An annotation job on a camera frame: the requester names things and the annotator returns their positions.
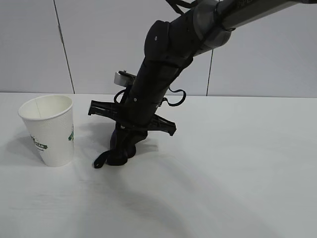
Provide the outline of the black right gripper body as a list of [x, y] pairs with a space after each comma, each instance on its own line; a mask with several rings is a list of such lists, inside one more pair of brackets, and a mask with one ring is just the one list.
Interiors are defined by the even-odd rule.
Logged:
[[118, 92], [113, 102], [91, 101], [88, 115], [98, 115], [109, 118], [132, 131], [162, 131], [173, 136], [176, 124], [156, 115], [158, 107], [167, 102], [165, 97], [170, 86], [156, 88], [148, 85], [139, 88], [129, 85]]

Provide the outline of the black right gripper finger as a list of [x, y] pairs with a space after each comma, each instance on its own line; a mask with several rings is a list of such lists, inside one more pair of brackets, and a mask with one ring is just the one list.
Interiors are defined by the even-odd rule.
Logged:
[[135, 150], [135, 145], [145, 140], [148, 136], [148, 132], [146, 130], [144, 131], [136, 131], [132, 130], [128, 133], [128, 136], [126, 138], [126, 149], [127, 151], [133, 151]]
[[129, 135], [129, 130], [124, 128], [121, 124], [116, 123], [115, 129], [110, 138], [110, 150], [127, 150], [126, 138]]

